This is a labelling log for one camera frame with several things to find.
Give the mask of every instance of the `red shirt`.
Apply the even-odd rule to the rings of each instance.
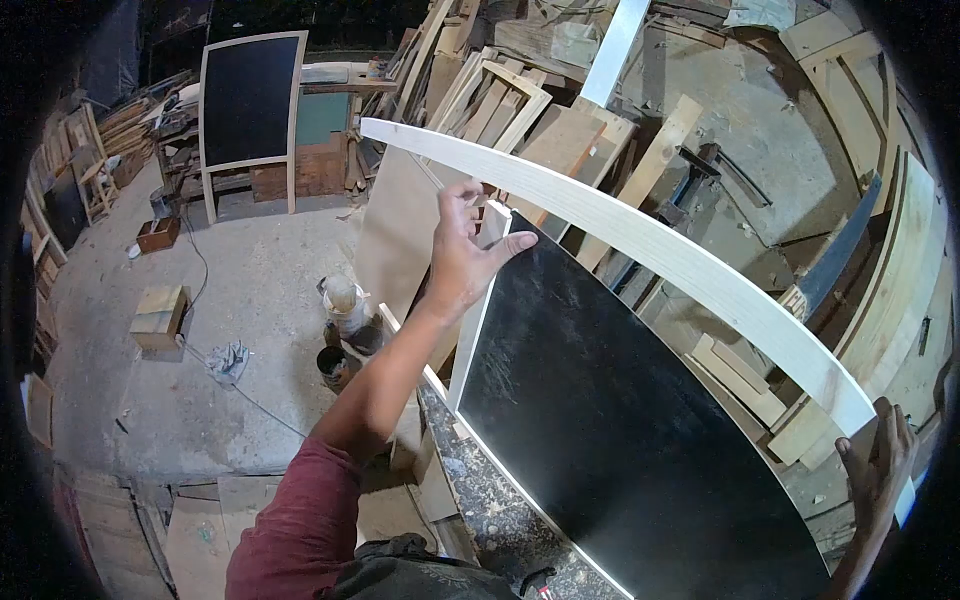
[[[360,472],[346,452],[307,438],[274,501],[240,536],[228,600],[313,598],[332,588],[356,545]]]

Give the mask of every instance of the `workbench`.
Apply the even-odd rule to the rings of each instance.
[[[547,583],[561,598],[621,597],[547,526],[473,439],[461,439],[459,427],[454,428],[456,419],[433,388],[421,385],[418,394],[437,445],[437,456],[480,565],[505,577],[518,594],[522,592],[518,588],[524,576],[553,566],[557,576]]]

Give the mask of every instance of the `chalkboard easel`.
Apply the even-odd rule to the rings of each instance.
[[[204,48],[200,166],[206,217],[217,221],[211,173],[285,162],[287,210],[297,209],[294,150],[307,32],[239,37]]]

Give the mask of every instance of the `power cord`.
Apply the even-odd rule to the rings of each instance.
[[[200,259],[204,262],[204,283],[201,284],[200,291],[197,292],[197,295],[194,296],[193,299],[190,301],[190,305],[186,307],[185,311],[183,311],[183,317],[186,318],[186,316],[190,314],[190,311],[193,310],[194,304],[196,304],[197,300],[200,299],[200,295],[206,289],[206,280],[208,277],[210,277],[210,267],[209,265],[206,264],[206,259],[204,258],[204,256],[200,254],[200,249],[197,248],[196,240],[193,239],[193,224],[190,223],[190,217],[187,215],[186,206],[183,207],[183,221],[186,223],[187,233],[190,234],[190,245],[193,246],[193,252],[196,252],[197,256],[199,256]]]
[[[191,346],[190,344],[188,344],[187,341],[183,339],[183,335],[180,334],[180,333],[177,334],[177,342],[180,343],[184,348],[186,348],[186,350],[187,350],[190,354],[192,354],[194,358],[196,358],[198,361],[200,361],[201,364],[203,364],[204,366],[206,366],[206,363],[205,363],[205,360],[204,360],[204,355],[203,355],[199,350],[197,350],[196,348],[194,348],[193,346]],[[239,392],[239,393],[240,393],[240,396],[243,396],[244,398],[246,398],[247,401],[248,401],[250,404],[252,404],[253,406],[255,406],[255,407],[257,407],[258,409],[260,409],[261,411],[263,411],[263,413],[264,413],[267,417],[270,417],[271,419],[273,419],[273,420],[275,420],[276,422],[280,423],[281,425],[283,425],[284,427],[286,427],[286,428],[289,429],[290,431],[296,433],[297,435],[300,436],[301,439],[304,439],[304,440],[306,439],[306,436],[303,435],[296,427],[294,427],[293,425],[291,425],[291,424],[288,423],[287,421],[281,419],[281,418],[278,417],[277,415],[271,413],[269,410],[267,410],[266,408],[264,408],[262,404],[260,404],[259,402],[257,402],[257,401],[254,400],[253,398],[247,396],[247,394],[246,394],[243,390],[241,390],[240,388],[238,388],[235,383],[231,383],[230,386],[231,386],[234,390],[236,390],[237,392]]]

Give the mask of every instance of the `chalkboard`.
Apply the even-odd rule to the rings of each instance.
[[[512,231],[537,230],[516,212]],[[497,275],[459,414],[640,598],[812,598],[828,574],[774,473],[634,313],[545,235]]]
[[[207,167],[287,156],[299,43],[292,35],[207,48],[202,124]]]

